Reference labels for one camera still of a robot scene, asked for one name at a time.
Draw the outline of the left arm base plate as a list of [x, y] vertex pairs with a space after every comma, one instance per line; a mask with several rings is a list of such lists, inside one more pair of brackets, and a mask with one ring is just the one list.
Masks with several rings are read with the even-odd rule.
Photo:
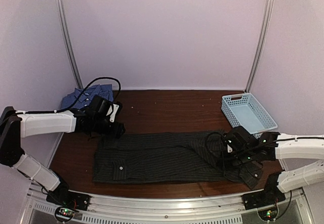
[[46, 201], [58, 205], [54, 210], [54, 218], [60, 222], [71, 221], [80, 211], [87, 211], [90, 196], [87, 194], [68, 191], [67, 200], [61, 200], [53, 192], [49, 192]]

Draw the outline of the blue checked shirt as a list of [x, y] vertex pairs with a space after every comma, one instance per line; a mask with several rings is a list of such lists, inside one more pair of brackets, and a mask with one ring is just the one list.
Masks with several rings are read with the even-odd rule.
[[84, 92], [82, 89], [75, 88], [74, 92], [68, 94], [62, 99], [61, 109], [67, 108], [72, 103], [77, 102], [72, 106], [72, 108], [81, 109], [90, 104], [93, 97], [98, 95], [106, 100], [113, 101], [113, 91], [111, 84], [96, 84], [87, 88]]

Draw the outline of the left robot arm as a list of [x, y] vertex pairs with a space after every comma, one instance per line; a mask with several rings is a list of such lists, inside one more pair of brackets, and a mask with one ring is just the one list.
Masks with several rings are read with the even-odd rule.
[[58, 174], [27, 154], [21, 139], [50, 133], [98, 133], [120, 138], [125, 133], [115, 118], [122, 103], [94, 96], [89, 105], [54, 111], [16, 111], [8, 106], [1, 115], [1, 164], [12, 167], [41, 185], [48, 196], [67, 206], [73, 201], [68, 184]]

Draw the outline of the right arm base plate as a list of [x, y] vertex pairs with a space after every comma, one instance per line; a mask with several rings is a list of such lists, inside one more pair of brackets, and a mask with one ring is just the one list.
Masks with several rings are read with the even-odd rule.
[[266, 222], [275, 221], [279, 217], [278, 204], [285, 199], [285, 194], [281, 192], [265, 190], [242, 196], [245, 210], [256, 209], [258, 217]]

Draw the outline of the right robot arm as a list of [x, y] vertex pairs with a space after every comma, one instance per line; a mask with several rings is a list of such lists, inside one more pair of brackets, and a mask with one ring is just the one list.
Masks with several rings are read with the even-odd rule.
[[294, 136], [266, 131], [256, 138], [244, 127], [237, 126], [221, 137], [225, 145], [223, 163], [242, 166], [250, 162], [292, 158], [314, 159], [315, 162], [295, 170], [270, 174], [261, 191], [244, 194], [245, 209], [260, 208], [286, 199], [286, 193], [323, 182], [323, 136]]

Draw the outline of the black pinstriped long sleeve shirt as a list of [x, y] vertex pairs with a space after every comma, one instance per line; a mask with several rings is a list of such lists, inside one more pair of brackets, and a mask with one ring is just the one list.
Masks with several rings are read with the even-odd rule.
[[150, 184], [194, 183], [229, 180], [253, 190], [263, 175], [257, 162], [238, 167], [217, 165], [221, 153], [220, 133], [163, 132], [105, 136], [94, 155], [95, 183]]

